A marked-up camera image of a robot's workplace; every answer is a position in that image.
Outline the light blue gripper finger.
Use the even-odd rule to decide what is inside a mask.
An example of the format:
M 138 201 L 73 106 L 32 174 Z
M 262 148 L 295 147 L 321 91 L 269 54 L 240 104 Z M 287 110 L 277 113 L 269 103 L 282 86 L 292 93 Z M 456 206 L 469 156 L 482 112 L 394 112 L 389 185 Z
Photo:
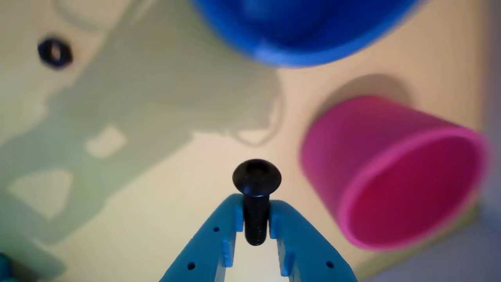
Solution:
M 223 282 L 243 231 L 243 196 L 227 197 L 183 248 L 161 282 Z
M 290 282 L 356 282 L 351 266 L 290 204 L 270 202 L 270 237 L 277 241 L 280 273 Z

